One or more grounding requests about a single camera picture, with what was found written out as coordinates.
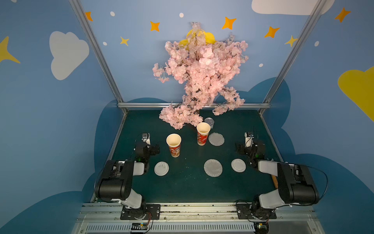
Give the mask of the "red paper cup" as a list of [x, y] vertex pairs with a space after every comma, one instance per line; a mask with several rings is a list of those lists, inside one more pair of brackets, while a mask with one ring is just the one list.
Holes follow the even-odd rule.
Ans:
[[197, 143], [200, 146], [204, 146], [206, 144], [211, 127], [208, 123], [202, 122], [196, 126], [196, 129], [197, 129]]
[[178, 134], [170, 134], [166, 138], [166, 143], [169, 147], [172, 157], [177, 158], [180, 156], [182, 138]]

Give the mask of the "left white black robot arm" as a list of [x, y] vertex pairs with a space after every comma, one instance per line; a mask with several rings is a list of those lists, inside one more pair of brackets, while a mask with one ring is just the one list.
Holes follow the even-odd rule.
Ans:
[[132, 189], [133, 177], [147, 173], [150, 158], [160, 153], [160, 146], [139, 142], [135, 145], [134, 152], [134, 159], [106, 162], [94, 185], [98, 199], [118, 202], [127, 209], [144, 209], [143, 197]]

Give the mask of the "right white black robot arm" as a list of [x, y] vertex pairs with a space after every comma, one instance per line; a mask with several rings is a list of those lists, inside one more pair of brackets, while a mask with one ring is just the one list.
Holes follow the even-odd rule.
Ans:
[[[253, 169], [275, 178], [278, 187], [269, 193], [256, 195], [251, 203], [251, 212], [273, 212], [284, 206], [310, 206], [317, 204], [328, 188], [327, 174], [317, 168], [277, 162], [265, 159], [265, 145], [248, 139], [244, 144], [235, 144], [236, 152], [247, 156], [247, 164]], [[319, 193], [310, 169], [321, 172], [326, 178], [325, 189]]]

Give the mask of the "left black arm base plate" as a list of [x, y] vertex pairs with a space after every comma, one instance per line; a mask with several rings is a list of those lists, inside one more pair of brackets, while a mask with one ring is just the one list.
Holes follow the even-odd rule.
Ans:
[[145, 204], [141, 205], [139, 209], [130, 209], [125, 206], [122, 208], [121, 220], [159, 220], [160, 218], [160, 204]]

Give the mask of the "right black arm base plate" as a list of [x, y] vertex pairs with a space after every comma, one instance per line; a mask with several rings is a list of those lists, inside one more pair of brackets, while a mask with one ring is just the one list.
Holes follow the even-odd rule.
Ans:
[[235, 205], [238, 219], [255, 219], [267, 221], [276, 219], [275, 210], [262, 208], [260, 205], [252, 205], [249, 203], [238, 203]]

